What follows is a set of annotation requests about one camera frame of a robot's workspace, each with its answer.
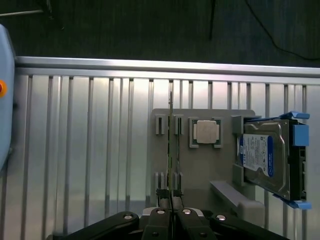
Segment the bolt head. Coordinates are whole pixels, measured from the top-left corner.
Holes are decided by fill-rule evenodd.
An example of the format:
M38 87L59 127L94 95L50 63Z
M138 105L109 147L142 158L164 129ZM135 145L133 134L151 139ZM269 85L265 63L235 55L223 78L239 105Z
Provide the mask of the bolt head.
M216 216L216 219L218 219L220 221L224 221L224 220L226 220L226 217L223 215L218 215L218 216Z
M125 220L130 220L130 219L132 219L132 216L131 216L131 215L125 215L125 216L124 216L124 219L125 219Z
M199 235L202 238L206 238L208 236L205 232L200 232Z
M182 212L184 214L191 214L191 211L189 209L183 209Z

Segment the gray fixture plate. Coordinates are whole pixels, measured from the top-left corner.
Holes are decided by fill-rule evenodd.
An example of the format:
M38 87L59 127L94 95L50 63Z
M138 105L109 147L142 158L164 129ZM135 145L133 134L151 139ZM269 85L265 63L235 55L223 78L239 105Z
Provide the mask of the gray fixture plate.
M166 177L167 173L168 115L169 109L154 109L150 117L148 161L151 170L151 206L156 205L155 174L164 173ZM239 189L232 183L233 164L237 159L237 138L233 134L232 116L254 117L255 112L252 110L174 109L171 121L172 174L177 169L178 152L175 116L181 118L180 172L183 174L181 187L184 194L184 205L208 210L212 210L213 206L223 207L223 204L221 206L221 202L213 196L210 181L226 181L244 196L254 200L255 188L253 186L248 185ZM190 118L221 120L221 147L199 144L198 147L190 148Z

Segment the dark carpet floor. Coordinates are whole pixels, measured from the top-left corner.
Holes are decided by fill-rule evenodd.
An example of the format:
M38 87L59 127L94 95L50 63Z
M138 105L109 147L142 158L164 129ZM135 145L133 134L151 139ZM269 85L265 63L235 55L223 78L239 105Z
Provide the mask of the dark carpet floor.
M249 0L274 41L320 57L319 0ZM1 0L0 14L37 8L32 0ZM60 30L43 14L3 17L19 56L161 60L309 66L276 49L244 0L52 0Z

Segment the orange light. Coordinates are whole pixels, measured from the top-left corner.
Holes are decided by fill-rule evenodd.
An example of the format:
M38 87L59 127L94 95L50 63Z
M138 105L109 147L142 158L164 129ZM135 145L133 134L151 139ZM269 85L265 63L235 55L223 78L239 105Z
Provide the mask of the orange light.
M7 84L5 81L0 80L0 98L4 97L7 93Z

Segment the white label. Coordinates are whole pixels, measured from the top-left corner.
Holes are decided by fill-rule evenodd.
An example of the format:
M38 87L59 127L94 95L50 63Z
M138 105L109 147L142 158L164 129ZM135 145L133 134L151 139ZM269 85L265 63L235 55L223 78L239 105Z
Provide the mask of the white label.
M257 171L272 177L273 164L273 139L268 135L244 134L239 139L240 159L247 169Z

